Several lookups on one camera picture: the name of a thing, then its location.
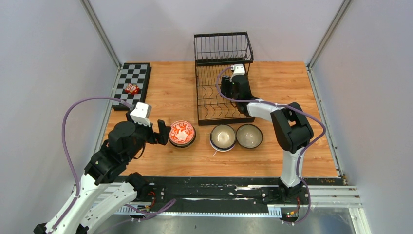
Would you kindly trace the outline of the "beige interior bowl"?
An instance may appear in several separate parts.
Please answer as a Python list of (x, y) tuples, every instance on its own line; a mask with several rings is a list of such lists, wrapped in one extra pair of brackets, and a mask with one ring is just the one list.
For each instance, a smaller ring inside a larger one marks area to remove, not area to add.
[(216, 146), (220, 148), (227, 148), (235, 144), (236, 133), (235, 130), (227, 125), (220, 124), (213, 128), (209, 135), (210, 142), (212, 141)]

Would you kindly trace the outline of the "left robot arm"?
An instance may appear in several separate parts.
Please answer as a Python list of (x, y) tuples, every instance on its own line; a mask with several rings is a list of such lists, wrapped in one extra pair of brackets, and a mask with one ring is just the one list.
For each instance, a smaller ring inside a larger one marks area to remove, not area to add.
[(93, 206), (95, 200), (125, 171), (147, 143), (166, 145), (171, 127), (158, 121), (159, 132), (151, 125), (132, 120), (116, 124), (100, 150), (86, 165), (80, 185), (75, 189), (75, 201), (67, 201), (49, 222), (38, 224), (36, 234), (92, 234), (119, 208), (149, 196), (149, 183), (139, 173), (130, 174), (111, 195)]

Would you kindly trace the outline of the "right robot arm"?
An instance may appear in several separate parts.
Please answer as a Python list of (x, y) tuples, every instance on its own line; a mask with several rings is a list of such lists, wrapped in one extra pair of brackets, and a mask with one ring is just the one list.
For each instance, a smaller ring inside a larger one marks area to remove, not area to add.
[(300, 105), (275, 104), (252, 95), (245, 75), (219, 76), (216, 81), (220, 95), (234, 102), (238, 111), (248, 117), (258, 117), (272, 123), (277, 142), (283, 149), (283, 164), (275, 198), (291, 203), (302, 190), (304, 150), (314, 136)]

